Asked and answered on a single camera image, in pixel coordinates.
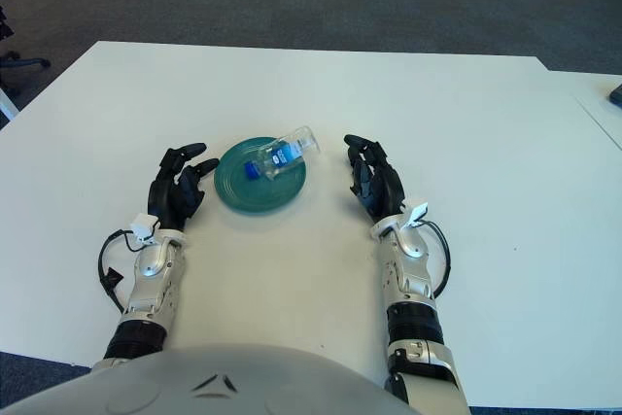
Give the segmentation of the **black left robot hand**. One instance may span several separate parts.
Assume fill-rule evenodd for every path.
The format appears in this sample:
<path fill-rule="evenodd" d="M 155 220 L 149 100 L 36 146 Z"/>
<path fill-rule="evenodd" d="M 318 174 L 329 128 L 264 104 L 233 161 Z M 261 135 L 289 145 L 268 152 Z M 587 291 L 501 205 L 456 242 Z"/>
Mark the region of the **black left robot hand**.
<path fill-rule="evenodd" d="M 201 205 L 205 191 L 199 183 L 218 167 L 220 160 L 210 158 L 196 165 L 188 162 L 206 150 L 205 143 L 193 143 L 169 148 L 164 154 L 148 195 L 148 214 L 159 219 L 160 228 L 184 231 L 186 221 Z"/>

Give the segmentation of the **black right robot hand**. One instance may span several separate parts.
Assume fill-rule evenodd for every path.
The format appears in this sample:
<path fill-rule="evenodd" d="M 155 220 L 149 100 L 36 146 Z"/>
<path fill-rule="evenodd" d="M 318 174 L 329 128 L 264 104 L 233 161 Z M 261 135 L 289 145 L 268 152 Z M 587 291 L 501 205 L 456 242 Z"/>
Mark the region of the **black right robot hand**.
<path fill-rule="evenodd" d="M 352 168 L 351 192 L 376 223 L 400 214 L 405 199 L 398 173 L 387 161 L 379 142 L 346 134 L 347 156 Z"/>

